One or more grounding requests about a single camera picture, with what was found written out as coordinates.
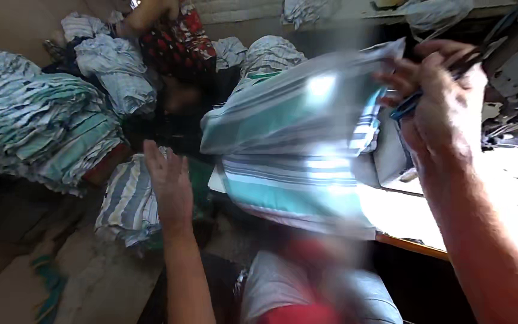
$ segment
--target red patterned fabric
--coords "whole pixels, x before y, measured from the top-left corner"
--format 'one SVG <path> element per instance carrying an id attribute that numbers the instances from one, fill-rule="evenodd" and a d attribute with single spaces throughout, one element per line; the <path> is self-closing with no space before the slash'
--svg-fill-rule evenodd
<path id="1" fill-rule="evenodd" d="M 176 20 L 162 17 L 139 44 L 145 63 L 163 75 L 197 82 L 215 72 L 215 49 L 188 0 L 180 1 Z"/>
<path id="2" fill-rule="evenodd" d="M 257 324 L 339 324 L 339 315 L 323 304 L 278 307 L 264 313 Z"/>

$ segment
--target bundle of cloth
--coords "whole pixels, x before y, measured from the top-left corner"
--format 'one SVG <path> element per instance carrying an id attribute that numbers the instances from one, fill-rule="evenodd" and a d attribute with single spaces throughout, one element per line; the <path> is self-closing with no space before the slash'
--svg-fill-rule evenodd
<path id="1" fill-rule="evenodd" d="M 111 174 L 95 230 L 103 239 L 121 239 L 129 247 L 160 229 L 151 177 L 143 154 L 135 154 Z"/>
<path id="2" fill-rule="evenodd" d="M 148 81 L 140 49 L 132 41 L 116 38 L 112 28 L 99 18 L 74 12 L 63 18 L 61 25 L 68 41 L 66 48 L 75 50 L 79 71 L 87 78 L 97 77 L 118 118 L 150 117 L 157 93 Z"/>
<path id="3" fill-rule="evenodd" d="M 155 110 L 157 93 L 146 79 L 147 66 L 128 40 L 97 34 L 81 42 L 75 51 L 81 73 L 99 79 L 120 118 Z"/>
<path id="4" fill-rule="evenodd" d="M 340 7 L 338 0 L 285 0 L 281 21 L 293 24 L 297 30 L 305 22 L 330 17 Z"/>
<path id="5" fill-rule="evenodd" d="M 307 60 L 277 36 L 253 43 L 227 103 L 201 120 L 201 152 L 221 156 L 230 198 L 252 215 L 311 231 L 331 232 L 341 220 L 371 229 L 351 167 L 376 146 L 376 100 L 386 88 L 371 74 L 388 72 L 385 58 L 404 47 L 401 39 Z"/>
<path id="6" fill-rule="evenodd" d="M 82 195 L 83 174 L 123 142 L 105 95 L 69 74 L 44 74 L 0 52 L 0 173 Z"/>

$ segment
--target blue striped cloth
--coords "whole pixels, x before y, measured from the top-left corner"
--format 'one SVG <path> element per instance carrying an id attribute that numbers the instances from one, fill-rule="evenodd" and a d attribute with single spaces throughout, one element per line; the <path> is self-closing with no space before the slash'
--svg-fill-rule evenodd
<path id="1" fill-rule="evenodd" d="M 160 228 L 143 154 L 135 154 L 111 174 L 95 229 L 104 237 L 121 238 L 131 246 Z"/>
<path id="2" fill-rule="evenodd" d="M 401 57 L 404 47 L 401 39 L 287 66 L 236 88 L 223 107 L 207 113 L 201 152 L 222 156 L 231 199 L 251 214 L 307 230 L 333 231 L 344 219 L 372 227 L 350 167 L 379 128 L 376 100 L 386 89 L 371 73 L 389 71 L 383 60 Z M 253 48 L 247 55 L 269 73 L 269 60 L 257 59 Z"/>

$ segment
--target forearm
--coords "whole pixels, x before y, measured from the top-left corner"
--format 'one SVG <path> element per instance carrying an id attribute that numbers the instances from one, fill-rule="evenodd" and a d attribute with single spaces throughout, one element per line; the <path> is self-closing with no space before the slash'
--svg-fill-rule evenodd
<path id="1" fill-rule="evenodd" d="M 422 184 L 481 323 L 518 323 L 518 246 L 471 161 L 423 161 Z"/>
<path id="2" fill-rule="evenodd" d="M 213 324 L 211 295 L 191 225 L 163 227 L 169 324 Z"/>

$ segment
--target plastic bag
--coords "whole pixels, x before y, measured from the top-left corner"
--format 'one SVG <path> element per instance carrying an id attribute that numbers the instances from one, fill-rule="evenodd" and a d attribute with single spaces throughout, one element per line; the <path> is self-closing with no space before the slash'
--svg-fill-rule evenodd
<path id="1" fill-rule="evenodd" d="M 433 39 L 463 20 L 473 9 L 472 0 L 410 0 L 399 8 L 417 41 Z M 422 39 L 418 33 L 433 31 Z"/>

